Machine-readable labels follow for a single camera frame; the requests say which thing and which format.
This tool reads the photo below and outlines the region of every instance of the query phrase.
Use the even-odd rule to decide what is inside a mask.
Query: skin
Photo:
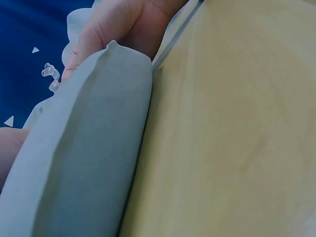
[[[85,25],[62,81],[112,40],[153,59],[170,20],[187,1],[103,0]],[[0,128],[0,191],[28,133],[24,129]]]

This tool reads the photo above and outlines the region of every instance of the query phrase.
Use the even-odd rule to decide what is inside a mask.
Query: clear plastic piece
[[[55,69],[55,67],[49,63],[45,64],[44,70],[42,70],[41,75],[43,77],[47,76],[52,76],[54,78],[54,81],[50,84],[49,90],[55,93],[60,85],[59,83],[59,78],[60,74],[59,72]]]

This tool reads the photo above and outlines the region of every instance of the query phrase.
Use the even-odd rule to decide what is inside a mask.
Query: light blue fabric
[[[114,237],[152,88],[150,59],[111,42],[36,121],[0,197],[1,237]]]

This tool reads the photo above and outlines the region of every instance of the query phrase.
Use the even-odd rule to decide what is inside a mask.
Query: blue fabric
[[[61,54],[69,42],[67,15],[94,0],[0,0],[0,127],[14,116],[21,128],[33,107],[52,96],[52,78],[41,71],[49,62],[62,73]],[[33,48],[39,52],[32,54]]]

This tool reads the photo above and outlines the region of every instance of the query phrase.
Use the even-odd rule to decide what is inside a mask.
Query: plywood board
[[[316,233],[316,2],[206,0],[155,73],[121,237]]]

